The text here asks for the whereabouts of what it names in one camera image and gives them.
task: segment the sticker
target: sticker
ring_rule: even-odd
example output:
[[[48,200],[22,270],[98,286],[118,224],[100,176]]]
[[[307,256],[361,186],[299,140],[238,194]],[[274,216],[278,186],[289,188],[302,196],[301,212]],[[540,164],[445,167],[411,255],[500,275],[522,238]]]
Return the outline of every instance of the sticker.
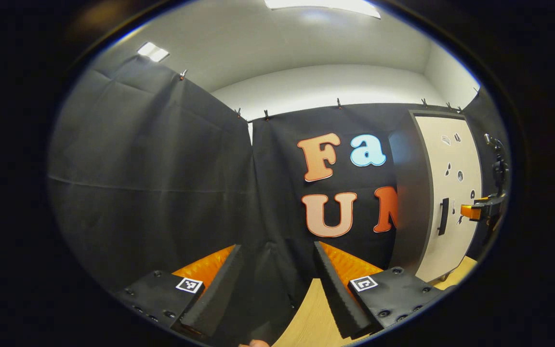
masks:
[[[350,154],[350,161],[354,165],[361,167],[370,164],[380,166],[387,161],[387,156],[383,154],[381,142],[374,135],[359,135],[350,141],[350,146],[355,148]]]
[[[357,292],[363,292],[364,290],[374,288],[378,285],[370,276],[361,277],[360,279],[350,281]]]
[[[183,278],[181,282],[177,285],[177,289],[183,290],[184,292],[196,293],[202,285],[202,281],[196,281],[193,279]]]

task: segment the peach letter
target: peach letter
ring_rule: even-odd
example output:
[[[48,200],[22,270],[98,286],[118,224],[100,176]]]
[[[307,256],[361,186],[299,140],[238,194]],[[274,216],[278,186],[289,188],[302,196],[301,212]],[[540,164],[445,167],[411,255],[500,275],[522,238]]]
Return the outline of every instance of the peach letter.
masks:
[[[331,145],[339,145],[340,138],[336,134],[330,133],[323,136],[308,138],[297,143],[297,147],[304,150],[305,163],[308,165],[308,171],[304,178],[307,182],[314,182],[329,178],[333,175],[333,170],[327,169],[324,160],[329,164],[335,164],[335,150],[331,145],[325,145],[324,149],[320,149],[322,143],[330,143]]]
[[[305,218],[308,230],[320,237],[338,237],[346,234],[353,226],[353,202],[357,200],[355,193],[339,193],[335,200],[340,203],[340,223],[336,227],[328,227],[324,223],[324,204],[329,200],[326,195],[312,194],[304,196]]]
[[[379,198],[381,203],[381,212],[378,216],[378,225],[374,227],[374,232],[383,233],[391,230],[389,216],[397,227],[397,193],[394,187],[380,187],[374,191],[374,195]]]

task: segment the door handle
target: door handle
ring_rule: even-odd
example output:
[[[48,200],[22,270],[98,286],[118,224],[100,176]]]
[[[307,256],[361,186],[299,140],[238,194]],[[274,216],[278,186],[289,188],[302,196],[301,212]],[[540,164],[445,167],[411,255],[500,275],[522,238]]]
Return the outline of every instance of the door handle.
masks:
[[[438,227],[438,236],[445,234],[445,229],[447,229],[447,217],[449,217],[449,198],[444,198],[442,203],[442,216],[440,218],[440,227]]]

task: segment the fluorescent light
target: fluorescent light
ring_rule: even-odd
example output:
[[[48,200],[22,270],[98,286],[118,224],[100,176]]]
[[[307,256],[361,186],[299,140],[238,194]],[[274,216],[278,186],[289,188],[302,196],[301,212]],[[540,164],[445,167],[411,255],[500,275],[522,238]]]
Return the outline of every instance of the fluorescent light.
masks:
[[[376,7],[364,0],[264,0],[269,9],[283,9],[286,7],[326,7],[353,11],[381,18]]]
[[[168,52],[160,48],[156,52],[152,53],[149,57],[152,61],[158,62],[164,59],[168,55]]]
[[[159,62],[168,56],[168,51],[166,51],[165,49],[159,48],[158,46],[152,44],[151,42],[147,42],[146,44],[143,44],[143,46],[139,48],[137,52],[140,55],[145,55],[149,57],[154,62]]]
[[[153,52],[154,49],[156,49],[156,46],[151,42],[147,42],[146,44],[143,44],[141,49],[138,50],[138,53],[140,55],[149,55],[149,53]]]

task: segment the orange object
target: orange object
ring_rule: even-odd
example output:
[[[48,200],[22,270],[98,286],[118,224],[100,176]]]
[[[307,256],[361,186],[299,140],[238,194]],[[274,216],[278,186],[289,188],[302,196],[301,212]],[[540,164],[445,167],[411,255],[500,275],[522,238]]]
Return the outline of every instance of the orange object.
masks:
[[[352,254],[346,253],[339,248],[329,246],[324,242],[319,242],[322,249],[329,257],[337,276],[342,281],[342,284],[348,290],[348,294],[355,298],[353,294],[348,289],[348,282],[354,279],[360,279],[361,277],[370,276],[373,274],[378,274],[382,271],[381,268],[373,266],[372,264],[359,259]]]
[[[480,208],[472,208],[472,205],[462,205],[460,209],[460,214],[464,217],[468,217],[474,220],[481,219],[481,209]]]
[[[234,244],[233,246],[226,247],[223,250],[219,250],[193,262],[192,264],[184,266],[172,274],[179,277],[187,277],[188,279],[196,281],[203,281],[205,284],[205,290],[207,290],[215,278],[215,275],[217,275],[218,271],[220,271],[224,261],[226,261],[228,256],[231,254],[233,248],[235,248]]]

